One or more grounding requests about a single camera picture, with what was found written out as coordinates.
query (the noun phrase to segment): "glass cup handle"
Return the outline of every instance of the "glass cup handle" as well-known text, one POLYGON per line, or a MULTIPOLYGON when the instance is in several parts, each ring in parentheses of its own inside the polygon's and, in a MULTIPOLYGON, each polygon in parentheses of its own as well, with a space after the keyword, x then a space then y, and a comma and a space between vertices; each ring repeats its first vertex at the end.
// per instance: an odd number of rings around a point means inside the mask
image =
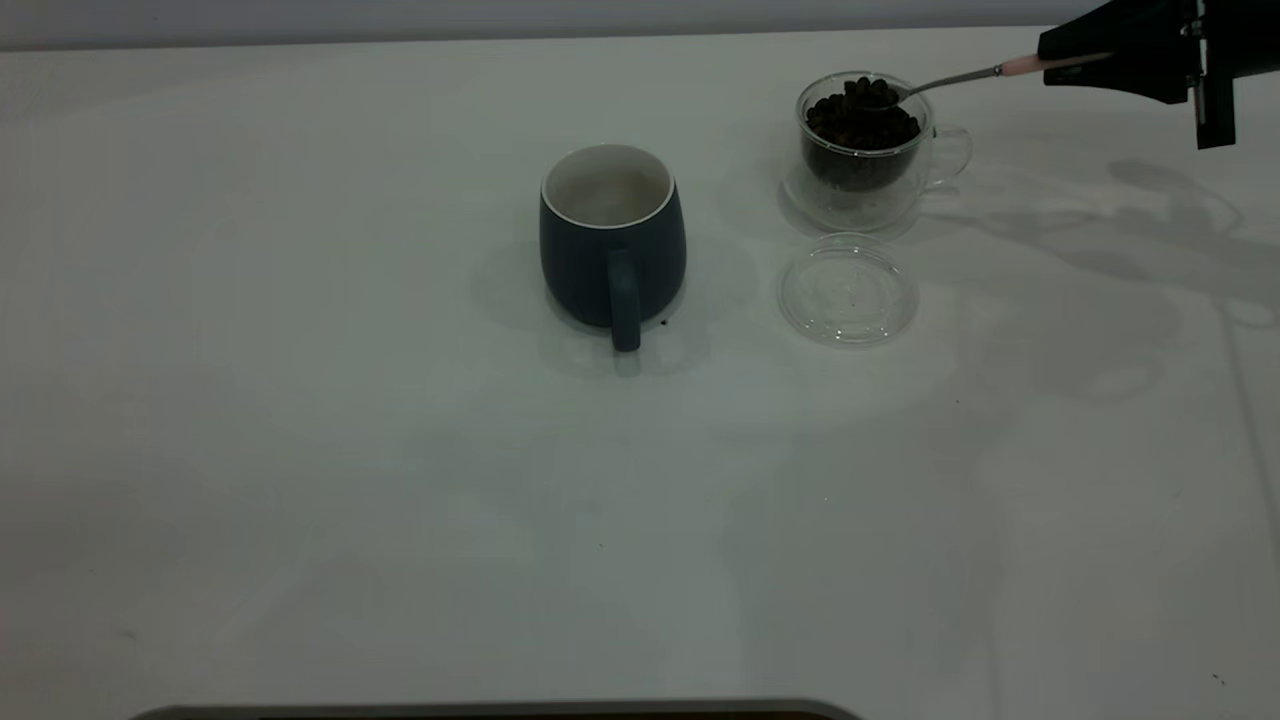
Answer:
POLYGON ((933 159, 929 161, 927 187, 938 187, 955 179, 973 158, 973 138, 960 126, 933 128, 933 159))

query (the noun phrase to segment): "mug handle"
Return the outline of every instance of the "mug handle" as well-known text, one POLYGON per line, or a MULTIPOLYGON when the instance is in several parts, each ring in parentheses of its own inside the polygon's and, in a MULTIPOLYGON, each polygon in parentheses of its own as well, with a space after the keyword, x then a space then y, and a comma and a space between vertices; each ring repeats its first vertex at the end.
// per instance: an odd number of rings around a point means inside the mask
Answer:
POLYGON ((609 252, 609 309, 612 313, 613 350, 631 352, 640 347, 640 286, 631 254, 609 252))
POLYGON ((973 138, 960 126, 933 128, 933 160, 929 163, 928 187, 938 187, 955 179, 973 158, 973 138))

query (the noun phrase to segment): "dark blue mug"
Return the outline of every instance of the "dark blue mug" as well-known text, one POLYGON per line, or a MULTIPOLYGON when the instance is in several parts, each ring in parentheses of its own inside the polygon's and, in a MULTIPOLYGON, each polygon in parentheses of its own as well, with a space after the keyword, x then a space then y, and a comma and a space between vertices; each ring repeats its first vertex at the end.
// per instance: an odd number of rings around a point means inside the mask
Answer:
POLYGON ((613 348, 640 347, 640 323, 685 279, 685 218, 671 170, 627 145, 571 152, 543 178, 543 275, 552 296, 613 348))

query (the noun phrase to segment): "spoon handle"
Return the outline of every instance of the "spoon handle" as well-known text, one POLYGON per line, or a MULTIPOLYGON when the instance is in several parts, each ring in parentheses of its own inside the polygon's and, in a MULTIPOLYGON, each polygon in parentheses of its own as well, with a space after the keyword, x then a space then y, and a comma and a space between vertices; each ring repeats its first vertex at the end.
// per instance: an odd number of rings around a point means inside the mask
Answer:
POLYGON ((1056 68, 1068 68, 1071 65, 1083 65, 1084 63, 1093 63, 1096 60, 1105 60, 1110 58, 1111 53, 1097 53, 1094 55, 1082 55, 1079 58, 1066 58, 1065 60, 1041 60, 1036 55, 1027 55, 1025 58, 1014 58, 1012 60, 1006 60, 993 68, 986 68, 982 70, 974 70, 972 73, 964 73, 959 76, 945 77, 942 79, 936 79, 933 82, 927 82, 919 87, 913 87, 910 92, 904 96, 904 99, 915 95, 916 92, 924 92, 925 90, 933 90, 934 87, 942 87, 946 85, 957 85, 961 82, 972 82, 975 79, 984 79, 988 77, 1012 77, 1021 76, 1027 73, 1037 73, 1044 70, 1052 70, 1056 68))
POLYGON ((959 74, 959 76, 951 76, 951 77, 945 77, 942 79, 936 79, 933 82, 927 82, 924 85, 913 87, 911 92, 908 92, 908 96, 915 95, 916 92, 924 92, 925 90, 933 90, 934 87, 942 87, 942 86, 946 86, 946 85, 957 85, 957 83, 961 83, 961 82, 973 82, 975 79, 984 79, 984 78, 988 78, 988 77, 1000 77, 1002 74, 1005 74, 1005 65, 1004 65, 1004 63, 996 65, 995 68, 984 68, 984 69, 980 69, 980 70, 974 70, 972 73, 963 73, 963 74, 959 74))

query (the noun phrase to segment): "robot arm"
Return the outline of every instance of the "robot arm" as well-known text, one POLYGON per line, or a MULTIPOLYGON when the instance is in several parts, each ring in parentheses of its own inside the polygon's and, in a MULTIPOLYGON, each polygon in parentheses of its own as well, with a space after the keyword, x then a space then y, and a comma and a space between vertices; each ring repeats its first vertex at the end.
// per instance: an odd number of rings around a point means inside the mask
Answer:
POLYGON ((1235 143, 1238 77, 1280 70, 1280 0, 1111 0, 1041 35, 1038 55, 1112 56, 1047 70, 1044 85, 1106 87, 1161 102, 1196 97, 1201 149, 1235 143))

